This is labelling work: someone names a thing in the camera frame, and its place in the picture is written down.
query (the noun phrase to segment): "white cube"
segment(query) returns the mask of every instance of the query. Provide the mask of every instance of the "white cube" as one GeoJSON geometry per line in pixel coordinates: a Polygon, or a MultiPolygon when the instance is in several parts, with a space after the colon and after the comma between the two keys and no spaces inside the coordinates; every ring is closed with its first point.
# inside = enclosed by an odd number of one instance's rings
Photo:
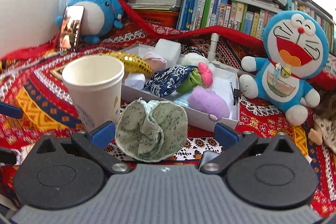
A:
{"type": "Polygon", "coordinates": [[[175,67],[181,53],[181,44],[167,39],[160,39],[154,52],[167,61],[167,68],[175,67]]]}

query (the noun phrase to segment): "marill plush toy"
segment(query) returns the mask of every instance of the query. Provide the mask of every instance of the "marill plush toy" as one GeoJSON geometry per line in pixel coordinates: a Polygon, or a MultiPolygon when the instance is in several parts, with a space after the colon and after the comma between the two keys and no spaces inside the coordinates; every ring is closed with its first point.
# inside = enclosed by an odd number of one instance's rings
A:
{"type": "MultiPolygon", "coordinates": [[[[68,6],[84,6],[84,16],[80,35],[84,42],[96,44],[99,37],[107,34],[113,26],[123,27],[120,19],[123,15],[118,0],[70,0],[68,6]]],[[[63,16],[58,16],[55,22],[61,25],[63,16]]]]}
{"type": "Polygon", "coordinates": [[[242,75],[244,96],[263,98],[285,113],[293,126],[305,122],[306,107],[316,107],[319,93],[306,82],[318,75],[327,62],[329,47],[322,27],[300,11],[283,11],[270,19],[264,31],[267,58],[246,56],[245,71],[258,71],[255,78],[242,75]]]}

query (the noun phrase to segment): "red collar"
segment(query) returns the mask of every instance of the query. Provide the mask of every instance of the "red collar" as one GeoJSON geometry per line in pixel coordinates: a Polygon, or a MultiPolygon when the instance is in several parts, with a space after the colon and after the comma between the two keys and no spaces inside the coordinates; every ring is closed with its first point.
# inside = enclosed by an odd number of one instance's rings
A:
{"type": "MultiPolygon", "coordinates": [[[[275,67],[277,63],[275,63],[274,61],[268,59],[268,61],[275,67]]],[[[300,80],[302,80],[299,76],[296,76],[295,74],[291,73],[291,76],[295,77],[295,78],[298,78],[300,80]]]]}

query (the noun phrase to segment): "plush toy belly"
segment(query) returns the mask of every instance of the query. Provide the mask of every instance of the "plush toy belly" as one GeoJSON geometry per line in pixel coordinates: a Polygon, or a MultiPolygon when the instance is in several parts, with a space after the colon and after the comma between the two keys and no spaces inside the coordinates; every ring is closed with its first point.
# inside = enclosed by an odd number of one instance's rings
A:
{"type": "Polygon", "coordinates": [[[105,16],[102,9],[94,2],[80,1],[75,5],[84,6],[83,23],[81,27],[81,35],[98,35],[104,26],[105,16]]]}
{"type": "Polygon", "coordinates": [[[269,64],[263,71],[261,77],[262,86],[269,98],[285,103],[292,100],[295,95],[297,95],[300,85],[300,80],[298,78],[289,76],[284,78],[279,74],[278,80],[275,85],[274,80],[274,66],[269,64]]]}

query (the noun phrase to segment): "open mouth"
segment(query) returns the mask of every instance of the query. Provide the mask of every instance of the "open mouth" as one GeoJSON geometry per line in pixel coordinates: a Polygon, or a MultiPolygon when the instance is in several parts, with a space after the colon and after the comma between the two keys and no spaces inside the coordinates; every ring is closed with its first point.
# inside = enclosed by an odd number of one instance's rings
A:
{"type": "Polygon", "coordinates": [[[313,60],[298,44],[281,37],[276,36],[276,38],[279,54],[286,64],[293,67],[300,67],[313,60]]]}
{"type": "Polygon", "coordinates": [[[288,85],[280,79],[277,80],[277,83],[273,85],[274,75],[267,72],[267,85],[271,91],[273,91],[276,95],[280,97],[290,96],[295,90],[294,86],[288,85]]]}

